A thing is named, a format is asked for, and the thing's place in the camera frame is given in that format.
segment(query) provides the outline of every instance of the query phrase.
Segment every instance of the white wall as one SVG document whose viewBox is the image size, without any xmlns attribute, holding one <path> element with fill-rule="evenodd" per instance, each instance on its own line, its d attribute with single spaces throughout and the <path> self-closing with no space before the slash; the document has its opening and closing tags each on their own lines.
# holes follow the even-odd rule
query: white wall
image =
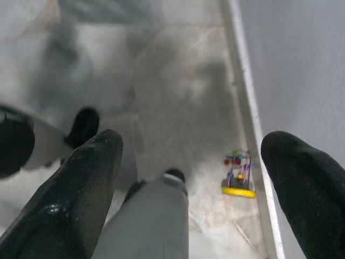
<svg viewBox="0 0 345 259">
<path fill-rule="evenodd" d="M 239 2 L 263 134 L 291 132 L 345 166 L 345 1 Z M 302 258 L 278 220 L 286 258 Z"/>
</svg>

